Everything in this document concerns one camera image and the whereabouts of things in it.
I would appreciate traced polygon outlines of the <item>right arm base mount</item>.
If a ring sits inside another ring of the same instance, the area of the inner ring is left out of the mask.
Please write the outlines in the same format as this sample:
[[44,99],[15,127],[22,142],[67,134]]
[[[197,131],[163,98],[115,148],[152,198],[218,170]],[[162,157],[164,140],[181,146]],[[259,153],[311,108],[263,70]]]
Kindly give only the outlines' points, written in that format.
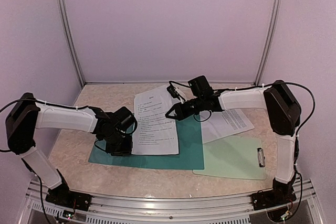
[[261,210],[294,202],[297,199],[293,189],[294,181],[282,183],[274,178],[272,189],[251,194],[253,209]]

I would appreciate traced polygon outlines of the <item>printed paper stack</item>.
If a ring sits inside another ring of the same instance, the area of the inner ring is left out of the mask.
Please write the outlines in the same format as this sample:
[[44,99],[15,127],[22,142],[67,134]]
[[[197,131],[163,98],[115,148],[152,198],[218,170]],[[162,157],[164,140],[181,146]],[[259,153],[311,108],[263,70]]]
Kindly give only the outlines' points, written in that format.
[[255,128],[241,109],[215,112],[208,119],[207,115],[200,113],[203,144]]

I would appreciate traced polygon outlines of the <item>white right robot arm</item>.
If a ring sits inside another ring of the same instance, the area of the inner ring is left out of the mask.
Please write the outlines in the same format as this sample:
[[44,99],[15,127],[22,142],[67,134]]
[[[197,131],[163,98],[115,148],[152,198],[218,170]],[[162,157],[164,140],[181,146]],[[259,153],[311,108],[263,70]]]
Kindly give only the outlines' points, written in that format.
[[193,94],[186,99],[170,81],[167,92],[179,102],[172,105],[165,117],[181,121],[200,112],[224,112],[231,109],[262,109],[267,113],[269,125],[276,136],[277,168],[269,201],[281,204],[289,196],[289,187],[296,176],[297,146],[295,137],[301,118],[301,106],[290,90],[290,82],[277,80],[271,84],[247,88],[214,89],[205,76],[190,80],[186,87]]

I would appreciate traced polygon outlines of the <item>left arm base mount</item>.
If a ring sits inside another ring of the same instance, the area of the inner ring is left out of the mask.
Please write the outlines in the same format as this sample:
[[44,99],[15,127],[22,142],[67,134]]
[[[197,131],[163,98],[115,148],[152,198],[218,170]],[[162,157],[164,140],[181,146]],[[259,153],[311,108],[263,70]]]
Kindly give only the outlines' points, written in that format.
[[73,210],[88,211],[92,196],[90,194],[72,191],[67,184],[61,184],[55,189],[48,189],[46,201]]

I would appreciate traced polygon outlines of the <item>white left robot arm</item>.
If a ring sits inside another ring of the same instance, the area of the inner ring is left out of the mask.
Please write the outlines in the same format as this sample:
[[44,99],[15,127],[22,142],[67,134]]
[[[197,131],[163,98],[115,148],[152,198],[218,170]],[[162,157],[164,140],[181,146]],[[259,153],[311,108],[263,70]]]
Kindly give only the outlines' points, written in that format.
[[61,129],[87,132],[98,141],[105,141],[104,152],[112,156],[126,156],[132,152],[132,133],[138,122],[126,107],[115,112],[105,112],[94,106],[66,106],[38,100],[32,93],[24,93],[20,99],[5,105],[12,106],[5,119],[9,152],[18,155],[26,167],[53,190],[53,197],[66,206],[73,201],[61,172],[54,167],[45,154],[36,147],[35,131]]

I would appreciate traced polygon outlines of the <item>dark green folder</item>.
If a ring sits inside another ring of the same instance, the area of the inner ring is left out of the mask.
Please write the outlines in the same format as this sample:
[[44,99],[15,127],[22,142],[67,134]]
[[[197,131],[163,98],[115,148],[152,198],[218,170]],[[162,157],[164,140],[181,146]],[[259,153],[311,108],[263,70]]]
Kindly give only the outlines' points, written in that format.
[[204,155],[201,123],[197,117],[182,121],[167,120],[173,130],[157,138],[136,140],[129,156],[112,156],[103,150],[105,141],[98,141],[92,148],[88,162],[102,165],[147,168],[203,170]]

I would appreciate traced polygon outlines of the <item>printed paper sheet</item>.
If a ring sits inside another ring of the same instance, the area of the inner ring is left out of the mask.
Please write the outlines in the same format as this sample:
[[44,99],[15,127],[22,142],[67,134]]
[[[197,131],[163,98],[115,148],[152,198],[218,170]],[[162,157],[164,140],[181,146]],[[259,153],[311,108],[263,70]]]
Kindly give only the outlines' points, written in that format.
[[134,98],[134,116],[138,122],[133,133],[133,155],[177,155],[179,153],[175,120],[165,113],[173,99],[167,85],[139,93]]

